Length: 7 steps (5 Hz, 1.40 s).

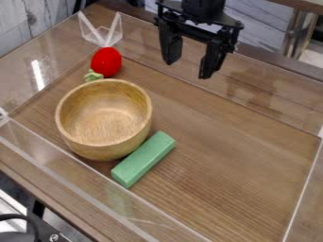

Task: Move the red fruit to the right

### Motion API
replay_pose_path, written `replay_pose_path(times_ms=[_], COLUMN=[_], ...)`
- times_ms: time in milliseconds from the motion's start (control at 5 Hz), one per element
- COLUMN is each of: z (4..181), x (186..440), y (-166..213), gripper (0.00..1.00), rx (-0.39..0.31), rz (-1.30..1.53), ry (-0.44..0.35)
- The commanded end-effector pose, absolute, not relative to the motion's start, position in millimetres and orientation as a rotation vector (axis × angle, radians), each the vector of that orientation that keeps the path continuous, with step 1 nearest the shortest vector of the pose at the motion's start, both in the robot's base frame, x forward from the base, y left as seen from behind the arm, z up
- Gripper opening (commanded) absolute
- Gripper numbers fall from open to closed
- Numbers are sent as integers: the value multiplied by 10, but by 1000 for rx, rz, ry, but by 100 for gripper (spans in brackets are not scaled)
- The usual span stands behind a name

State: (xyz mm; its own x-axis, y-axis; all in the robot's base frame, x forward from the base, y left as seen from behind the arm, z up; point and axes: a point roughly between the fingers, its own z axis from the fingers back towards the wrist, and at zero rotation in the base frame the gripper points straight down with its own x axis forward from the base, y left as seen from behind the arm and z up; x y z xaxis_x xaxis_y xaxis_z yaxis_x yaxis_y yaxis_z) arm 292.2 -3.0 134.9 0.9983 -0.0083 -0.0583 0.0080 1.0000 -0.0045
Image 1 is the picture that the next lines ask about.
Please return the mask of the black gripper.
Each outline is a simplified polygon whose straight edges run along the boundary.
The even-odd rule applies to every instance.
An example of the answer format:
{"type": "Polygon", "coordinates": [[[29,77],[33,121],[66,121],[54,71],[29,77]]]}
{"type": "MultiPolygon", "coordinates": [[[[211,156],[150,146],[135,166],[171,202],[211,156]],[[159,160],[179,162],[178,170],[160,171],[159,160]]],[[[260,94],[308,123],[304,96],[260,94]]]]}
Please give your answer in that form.
{"type": "Polygon", "coordinates": [[[168,65],[182,58],[182,35],[204,43],[215,38],[207,43],[199,66],[198,77],[210,78],[222,67],[226,52],[235,52],[243,22],[224,13],[226,0],[156,0],[155,4],[162,57],[168,65]]]}

